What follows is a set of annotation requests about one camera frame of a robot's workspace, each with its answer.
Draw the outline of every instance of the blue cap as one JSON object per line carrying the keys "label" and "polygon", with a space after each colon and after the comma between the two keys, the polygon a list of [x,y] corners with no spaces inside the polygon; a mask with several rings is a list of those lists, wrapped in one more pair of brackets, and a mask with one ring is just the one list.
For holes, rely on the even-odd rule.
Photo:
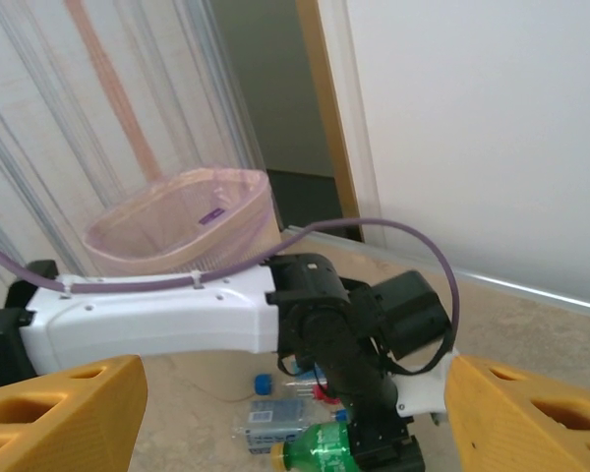
{"label": "blue cap", "polygon": [[259,374],[254,379],[254,390],[256,395],[271,395],[273,380],[271,374]]}
{"label": "blue cap", "polygon": [[336,410],[334,412],[334,421],[341,421],[341,422],[347,421],[347,410],[345,410],[345,409]]}

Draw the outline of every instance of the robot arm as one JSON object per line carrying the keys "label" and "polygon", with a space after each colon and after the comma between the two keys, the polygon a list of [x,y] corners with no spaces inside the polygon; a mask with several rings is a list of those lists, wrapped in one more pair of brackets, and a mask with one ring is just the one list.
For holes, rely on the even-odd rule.
{"label": "robot arm", "polygon": [[[59,275],[53,263],[36,263],[36,270],[66,286],[125,280]],[[417,272],[370,287],[341,279],[319,255],[276,256],[228,278],[155,292],[70,294],[18,281],[6,307],[0,310],[0,385],[123,354],[276,352],[282,367],[283,358],[295,355],[304,370],[315,364],[324,370],[329,393],[355,420],[353,455],[363,470],[401,465],[406,457],[411,467],[416,460],[422,467],[407,470],[423,470],[407,424],[414,414],[445,412],[452,354],[443,354],[451,348],[445,345],[451,326]],[[440,338],[441,362],[419,376],[391,375],[388,353],[401,358]],[[1,377],[5,373],[12,377]]]}

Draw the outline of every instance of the bottle cap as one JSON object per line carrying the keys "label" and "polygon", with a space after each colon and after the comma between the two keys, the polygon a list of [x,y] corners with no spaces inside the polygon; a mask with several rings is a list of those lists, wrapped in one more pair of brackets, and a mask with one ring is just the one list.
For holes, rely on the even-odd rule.
{"label": "bottle cap", "polygon": [[347,421],[347,410],[346,409],[336,410],[334,412],[334,421],[346,422]]}
{"label": "bottle cap", "polygon": [[285,472],[286,465],[284,465],[284,442],[274,444],[271,447],[271,466],[277,472]]}
{"label": "bottle cap", "polygon": [[273,380],[271,374],[259,374],[254,379],[254,391],[256,395],[271,395]]}

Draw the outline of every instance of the white plastic casing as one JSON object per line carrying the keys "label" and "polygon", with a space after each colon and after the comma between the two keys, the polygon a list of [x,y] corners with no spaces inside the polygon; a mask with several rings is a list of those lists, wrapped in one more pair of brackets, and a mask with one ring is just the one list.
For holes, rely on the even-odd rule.
{"label": "white plastic casing", "polygon": [[397,386],[397,414],[402,417],[432,413],[445,415],[445,381],[456,349],[446,353],[429,372],[418,376],[393,376]]}
{"label": "white plastic casing", "polygon": [[[62,282],[141,282],[175,278],[59,277]],[[172,290],[126,294],[64,294],[38,289],[35,312],[20,333],[39,375],[123,354],[141,356],[211,349],[277,350],[278,310],[266,294],[275,286],[268,267]]]}

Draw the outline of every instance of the white wall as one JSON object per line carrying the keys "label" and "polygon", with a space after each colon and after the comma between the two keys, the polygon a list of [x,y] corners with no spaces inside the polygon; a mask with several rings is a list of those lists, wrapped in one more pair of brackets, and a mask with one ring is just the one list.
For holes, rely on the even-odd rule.
{"label": "white wall", "polygon": [[[460,269],[590,303],[590,1],[322,1],[322,14],[343,122],[359,100],[365,116],[359,203]],[[374,242],[425,257],[393,231]]]}

